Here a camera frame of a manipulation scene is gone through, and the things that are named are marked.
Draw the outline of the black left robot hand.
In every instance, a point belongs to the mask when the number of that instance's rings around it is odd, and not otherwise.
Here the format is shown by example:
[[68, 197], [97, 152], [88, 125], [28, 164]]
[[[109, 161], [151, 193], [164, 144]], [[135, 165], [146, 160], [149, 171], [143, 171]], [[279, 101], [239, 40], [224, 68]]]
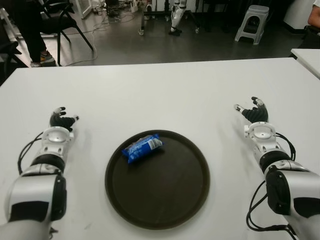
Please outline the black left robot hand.
[[80, 118], [78, 115], [74, 115], [72, 117], [65, 116], [67, 114], [66, 108], [58, 107], [56, 108], [49, 119], [49, 126], [50, 127], [62, 127], [67, 129], [69, 132], [73, 131], [73, 124], [78, 121]]

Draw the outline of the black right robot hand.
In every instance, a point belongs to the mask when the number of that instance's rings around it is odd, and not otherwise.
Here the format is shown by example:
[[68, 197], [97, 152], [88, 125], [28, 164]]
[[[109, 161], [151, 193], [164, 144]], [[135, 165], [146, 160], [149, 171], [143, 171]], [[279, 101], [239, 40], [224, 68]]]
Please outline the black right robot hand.
[[265, 103], [258, 97], [252, 96], [251, 100], [254, 104], [252, 109], [243, 108], [239, 104], [235, 104], [234, 109], [239, 112], [250, 123], [268, 122], [269, 114]]

